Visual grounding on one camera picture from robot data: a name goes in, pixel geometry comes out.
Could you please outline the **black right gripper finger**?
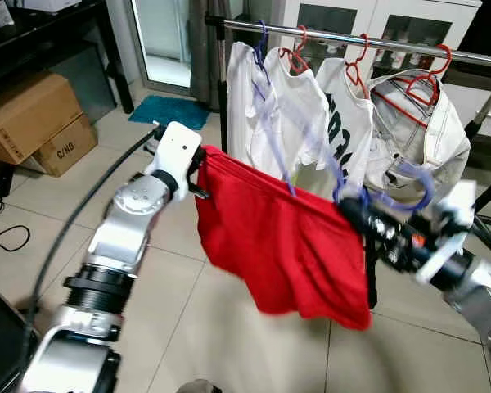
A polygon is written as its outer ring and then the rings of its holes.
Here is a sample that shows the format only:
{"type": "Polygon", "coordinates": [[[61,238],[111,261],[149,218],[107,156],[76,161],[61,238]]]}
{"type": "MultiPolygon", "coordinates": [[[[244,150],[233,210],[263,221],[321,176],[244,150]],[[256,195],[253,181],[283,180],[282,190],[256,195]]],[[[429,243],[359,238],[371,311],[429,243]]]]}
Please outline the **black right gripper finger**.
{"type": "Polygon", "coordinates": [[[351,224],[369,224],[374,218],[374,210],[360,197],[340,199],[338,210],[351,224]]]}
{"type": "Polygon", "coordinates": [[[381,239],[381,220],[374,217],[348,217],[355,232],[367,240],[381,239]]]}

